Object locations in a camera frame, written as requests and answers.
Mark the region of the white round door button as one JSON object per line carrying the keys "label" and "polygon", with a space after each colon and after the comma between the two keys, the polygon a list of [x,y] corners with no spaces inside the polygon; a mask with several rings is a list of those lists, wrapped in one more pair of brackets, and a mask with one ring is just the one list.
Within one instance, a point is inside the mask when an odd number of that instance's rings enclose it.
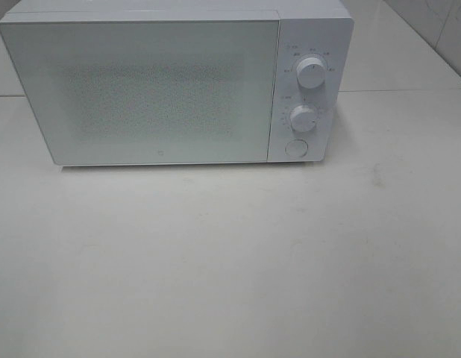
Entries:
{"label": "white round door button", "polygon": [[308,144],[305,140],[294,139],[285,147],[286,155],[292,158],[305,157],[308,152]]}

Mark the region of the white round knob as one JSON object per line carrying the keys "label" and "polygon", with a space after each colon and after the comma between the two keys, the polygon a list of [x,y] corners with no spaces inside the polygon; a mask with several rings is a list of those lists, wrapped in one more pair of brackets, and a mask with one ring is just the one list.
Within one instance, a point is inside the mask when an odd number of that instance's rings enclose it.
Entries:
{"label": "white round knob", "polygon": [[319,112],[313,105],[300,105],[295,107],[289,114],[291,128],[299,133],[311,131],[315,126]]}
{"label": "white round knob", "polygon": [[298,84],[308,90],[321,86],[325,82],[327,64],[317,54],[309,54],[300,59],[295,66]]}

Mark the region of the white microwave oven body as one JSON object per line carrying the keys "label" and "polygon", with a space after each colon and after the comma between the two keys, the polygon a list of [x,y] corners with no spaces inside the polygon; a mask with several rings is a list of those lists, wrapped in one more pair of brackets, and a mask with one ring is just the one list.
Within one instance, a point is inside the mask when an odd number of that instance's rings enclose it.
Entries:
{"label": "white microwave oven body", "polygon": [[[229,21],[278,23],[267,158],[237,163],[322,160],[354,29],[354,20],[340,1],[21,1],[0,19],[0,27],[23,23]],[[314,89],[301,87],[295,73],[297,62],[309,54],[317,54],[327,64],[325,82]],[[294,131],[289,123],[290,112],[300,105],[313,105],[319,112],[316,126],[305,133]],[[294,139],[307,142],[305,157],[286,155],[285,147]]]}

